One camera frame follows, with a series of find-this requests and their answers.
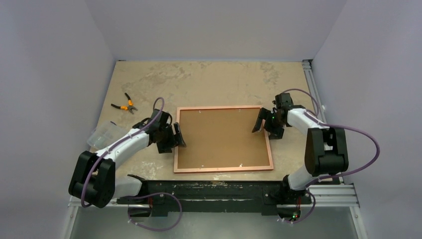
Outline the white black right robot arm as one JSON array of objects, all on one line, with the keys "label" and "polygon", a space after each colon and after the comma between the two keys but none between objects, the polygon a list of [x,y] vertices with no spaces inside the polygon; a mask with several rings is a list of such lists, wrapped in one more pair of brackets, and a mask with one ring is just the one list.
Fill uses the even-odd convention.
[{"label": "white black right robot arm", "polygon": [[264,129],[269,139],[282,139],[286,127],[295,127],[306,136],[304,164],[284,178],[280,198],[287,203],[299,196],[313,180],[335,176],[349,167],[345,131],[326,126],[302,105],[295,105],[288,93],[273,100],[272,109],[260,108],[252,132]]}]

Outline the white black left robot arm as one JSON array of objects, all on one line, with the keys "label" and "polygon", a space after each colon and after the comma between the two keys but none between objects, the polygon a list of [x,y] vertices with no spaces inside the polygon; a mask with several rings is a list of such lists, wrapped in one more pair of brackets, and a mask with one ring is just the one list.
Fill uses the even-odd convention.
[{"label": "white black left robot arm", "polygon": [[96,152],[84,151],[77,160],[68,192],[82,207],[103,208],[112,199],[130,197],[141,204],[148,199],[144,179],[134,175],[116,178],[116,170],[137,152],[155,144],[160,154],[185,147],[182,130],[171,114],[154,109],[151,117],[136,123],[123,137]]}]

